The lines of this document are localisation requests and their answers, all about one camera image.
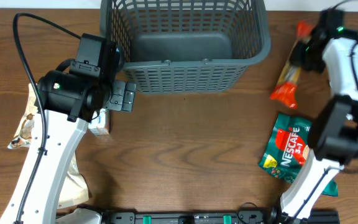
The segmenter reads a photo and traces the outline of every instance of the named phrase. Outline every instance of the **basket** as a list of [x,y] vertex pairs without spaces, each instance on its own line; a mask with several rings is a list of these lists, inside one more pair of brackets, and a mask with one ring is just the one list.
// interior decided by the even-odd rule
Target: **basket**
[[227,90],[270,51],[261,0],[102,0],[100,12],[146,94]]

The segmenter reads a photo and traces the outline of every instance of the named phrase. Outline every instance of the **white wall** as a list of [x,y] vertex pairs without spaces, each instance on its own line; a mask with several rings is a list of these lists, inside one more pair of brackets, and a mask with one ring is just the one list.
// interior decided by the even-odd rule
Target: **white wall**
[[[99,9],[101,0],[0,0],[0,8]],[[271,11],[321,11],[340,0],[264,0]],[[343,5],[347,11],[358,11],[358,1]]]

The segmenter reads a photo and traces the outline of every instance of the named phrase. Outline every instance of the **green tape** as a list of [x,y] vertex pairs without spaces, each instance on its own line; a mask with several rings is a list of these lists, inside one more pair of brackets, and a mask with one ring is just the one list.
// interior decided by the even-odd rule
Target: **green tape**
[[152,217],[143,217],[143,224],[152,224]]
[[231,224],[231,215],[223,216],[223,224]]

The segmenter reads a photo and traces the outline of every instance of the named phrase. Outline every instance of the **wooden surface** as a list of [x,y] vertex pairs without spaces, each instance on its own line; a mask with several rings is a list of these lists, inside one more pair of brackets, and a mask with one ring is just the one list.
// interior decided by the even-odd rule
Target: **wooden surface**
[[[6,149],[27,101],[12,19],[0,9],[0,216],[13,193],[27,150]],[[26,10],[71,31],[99,34],[98,10]],[[269,12],[272,49],[221,94],[146,96],[134,111],[113,113],[111,135],[86,133],[77,149],[88,203],[139,212],[236,210],[242,202],[269,207],[287,184],[258,167],[279,111],[316,117],[329,99],[327,74],[302,73],[290,111],[269,100],[295,41],[296,22],[315,23],[316,12]],[[347,16],[358,29],[358,13]],[[78,41],[38,21],[20,19],[22,45],[35,79],[74,57]],[[336,208],[342,223],[358,223],[358,175],[339,174],[339,197],[322,196],[316,208]]]

